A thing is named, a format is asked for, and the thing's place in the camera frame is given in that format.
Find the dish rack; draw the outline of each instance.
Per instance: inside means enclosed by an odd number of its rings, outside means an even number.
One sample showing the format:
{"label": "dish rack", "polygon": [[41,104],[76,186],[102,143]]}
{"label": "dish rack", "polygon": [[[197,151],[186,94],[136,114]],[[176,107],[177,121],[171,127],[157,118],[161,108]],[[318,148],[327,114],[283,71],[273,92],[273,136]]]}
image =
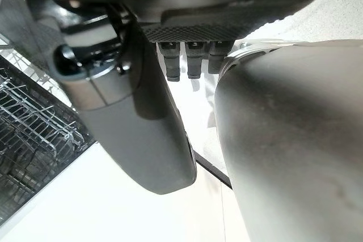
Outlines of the dish rack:
{"label": "dish rack", "polygon": [[7,66],[0,67],[0,225],[94,142],[75,112]]}

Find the dishwasher rack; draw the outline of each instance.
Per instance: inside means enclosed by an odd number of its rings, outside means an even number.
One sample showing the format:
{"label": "dishwasher rack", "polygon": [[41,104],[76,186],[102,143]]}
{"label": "dishwasher rack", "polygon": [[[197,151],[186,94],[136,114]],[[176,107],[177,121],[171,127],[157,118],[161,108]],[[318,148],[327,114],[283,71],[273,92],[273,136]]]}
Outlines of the dishwasher rack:
{"label": "dishwasher rack", "polygon": [[94,142],[75,112],[4,62],[0,225]]}

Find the white surface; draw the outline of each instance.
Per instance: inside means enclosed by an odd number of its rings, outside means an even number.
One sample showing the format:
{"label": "white surface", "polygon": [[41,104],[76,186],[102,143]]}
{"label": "white surface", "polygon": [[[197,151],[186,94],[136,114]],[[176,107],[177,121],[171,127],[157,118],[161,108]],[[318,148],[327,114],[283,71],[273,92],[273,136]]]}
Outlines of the white surface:
{"label": "white surface", "polygon": [[[32,209],[1,242],[237,241],[225,240],[224,221],[235,215],[223,216],[221,183],[198,171],[189,188],[158,196],[93,145],[28,204]],[[236,211],[235,203],[231,209]]]}

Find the gray cylindrical part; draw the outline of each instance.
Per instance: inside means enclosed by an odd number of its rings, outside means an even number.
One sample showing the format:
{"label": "gray cylindrical part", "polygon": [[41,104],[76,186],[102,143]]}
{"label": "gray cylindrical part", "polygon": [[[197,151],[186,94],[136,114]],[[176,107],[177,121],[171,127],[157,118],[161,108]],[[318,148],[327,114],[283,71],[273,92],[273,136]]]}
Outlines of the gray cylindrical part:
{"label": "gray cylindrical part", "polygon": [[251,242],[363,240],[363,48],[289,46],[218,83],[218,136]]}

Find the metal wire rack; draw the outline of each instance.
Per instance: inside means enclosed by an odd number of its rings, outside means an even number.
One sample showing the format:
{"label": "metal wire rack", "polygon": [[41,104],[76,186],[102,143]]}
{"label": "metal wire rack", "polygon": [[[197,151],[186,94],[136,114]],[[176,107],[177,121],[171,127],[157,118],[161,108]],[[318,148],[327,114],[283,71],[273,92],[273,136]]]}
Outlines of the metal wire rack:
{"label": "metal wire rack", "polygon": [[92,142],[75,113],[14,75],[0,67],[0,224]]}

